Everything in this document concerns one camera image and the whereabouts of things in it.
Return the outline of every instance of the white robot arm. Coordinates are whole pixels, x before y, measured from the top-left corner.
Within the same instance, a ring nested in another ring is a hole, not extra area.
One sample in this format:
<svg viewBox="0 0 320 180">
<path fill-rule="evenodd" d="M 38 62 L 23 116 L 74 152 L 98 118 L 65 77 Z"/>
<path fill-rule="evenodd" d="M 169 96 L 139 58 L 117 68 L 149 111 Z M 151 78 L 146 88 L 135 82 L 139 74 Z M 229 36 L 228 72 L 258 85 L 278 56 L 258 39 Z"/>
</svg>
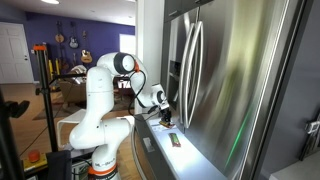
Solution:
<svg viewBox="0 0 320 180">
<path fill-rule="evenodd" d="M 114 106 L 113 77 L 125 74 L 130 76 L 131 87 L 142 107 L 159 106 L 162 110 L 169 108 L 160 84 L 151 87 L 151 94 L 141 91 L 147 78 L 147 70 L 137 57 L 125 53 L 102 56 L 97 66 L 87 73 L 86 114 L 69 137 L 70 144 L 75 149 L 99 146 L 92 155 L 92 168 L 89 170 L 93 178 L 119 178 L 116 152 L 120 143 L 129 135 L 131 126 L 128 121 L 116 118 L 101 119 Z"/>
</svg>

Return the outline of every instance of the wall-mounted guitar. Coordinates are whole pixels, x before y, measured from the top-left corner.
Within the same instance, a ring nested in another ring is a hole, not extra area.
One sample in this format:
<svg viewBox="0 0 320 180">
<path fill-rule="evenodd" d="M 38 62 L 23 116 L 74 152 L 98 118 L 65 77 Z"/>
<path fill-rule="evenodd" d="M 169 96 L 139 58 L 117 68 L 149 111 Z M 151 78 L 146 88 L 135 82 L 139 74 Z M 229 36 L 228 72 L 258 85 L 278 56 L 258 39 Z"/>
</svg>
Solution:
<svg viewBox="0 0 320 180">
<path fill-rule="evenodd" d="M 92 57 L 89 51 L 87 51 L 87 32 L 83 31 L 82 32 L 82 37 L 84 39 L 84 49 L 82 50 L 82 56 L 81 56 L 81 61 L 83 63 L 91 63 L 92 62 Z"/>
<path fill-rule="evenodd" d="M 69 42 L 69 46 L 72 48 L 72 49 L 77 49 L 79 44 L 78 44 L 78 41 L 77 41 L 77 38 L 75 36 L 75 31 L 76 31 L 76 27 L 75 27 L 75 24 L 74 22 L 70 22 L 70 25 L 72 27 L 72 35 L 70 37 L 70 42 Z"/>
<path fill-rule="evenodd" d="M 60 67 L 56 67 L 59 69 L 69 69 L 69 64 L 63 59 L 63 54 L 62 54 L 62 46 L 61 43 L 64 41 L 64 37 L 62 35 L 62 25 L 60 21 L 57 21 L 57 30 L 58 30 L 58 34 L 55 36 L 56 41 L 59 43 L 59 66 Z"/>
</svg>

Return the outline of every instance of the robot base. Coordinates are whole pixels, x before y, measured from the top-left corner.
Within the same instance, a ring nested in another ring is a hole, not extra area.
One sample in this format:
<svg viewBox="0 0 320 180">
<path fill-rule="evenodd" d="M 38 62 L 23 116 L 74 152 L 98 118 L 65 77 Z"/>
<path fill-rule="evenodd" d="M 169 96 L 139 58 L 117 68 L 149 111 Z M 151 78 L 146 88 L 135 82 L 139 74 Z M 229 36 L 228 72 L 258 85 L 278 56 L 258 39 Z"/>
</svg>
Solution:
<svg viewBox="0 0 320 180">
<path fill-rule="evenodd" d="M 88 180 L 120 180 L 117 163 L 110 169 L 99 172 L 95 171 L 91 166 L 88 170 Z"/>
</svg>

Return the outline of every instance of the floor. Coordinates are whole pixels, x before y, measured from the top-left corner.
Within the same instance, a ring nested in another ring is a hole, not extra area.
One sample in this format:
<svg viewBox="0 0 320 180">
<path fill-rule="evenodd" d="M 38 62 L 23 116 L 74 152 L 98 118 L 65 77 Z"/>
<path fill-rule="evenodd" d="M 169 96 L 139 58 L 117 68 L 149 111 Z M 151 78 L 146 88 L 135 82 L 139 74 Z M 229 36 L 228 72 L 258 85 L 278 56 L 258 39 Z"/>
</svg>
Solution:
<svg viewBox="0 0 320 180">
<path fill-rule="evenodd" d="M 33 149 L 37 149 L 41 153 L 51 152 L 46 120 L 32 120 L 44 109 L 42 94 L 35 95 L 36 86 L 34 84 L 14 84 L 0 85 L 0 88 L 5 101 L 30 101 L 29 108 L 20 118 L 10 119 L 20 158 L 26 158 L 28 152 Z M 51 99 L 59 99 L 61 96 L 60 92 L 51 93 Z M 122 117 L 125 115 L 128 115 L 127 111 L 115 111 L 108 113 L 104 118 Z M 55 124 L 61 119 L 63 118 L 55 118 Z M 70 124 L 64 125 L 62 133 L 63 143 L 68 142 L 68 136 L 73 126 Z M 133 161 L 130 136 L 121 143 L 118 149 L 117 163 L 122 179 L 141 179 Z"/>
</svg>

